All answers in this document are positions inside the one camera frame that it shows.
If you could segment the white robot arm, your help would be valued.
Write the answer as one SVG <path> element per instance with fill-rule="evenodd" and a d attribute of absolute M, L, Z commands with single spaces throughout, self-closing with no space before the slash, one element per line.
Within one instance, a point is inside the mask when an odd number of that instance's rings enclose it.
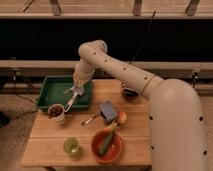
<path fill-rule="evenodd" d="M 149 101 L 152 171 L 209 171 L 202 104 L 190 84 L 112 58 L 102 40 L 81 44 L 78 54 L 78 84 L 99 67 Z"/>

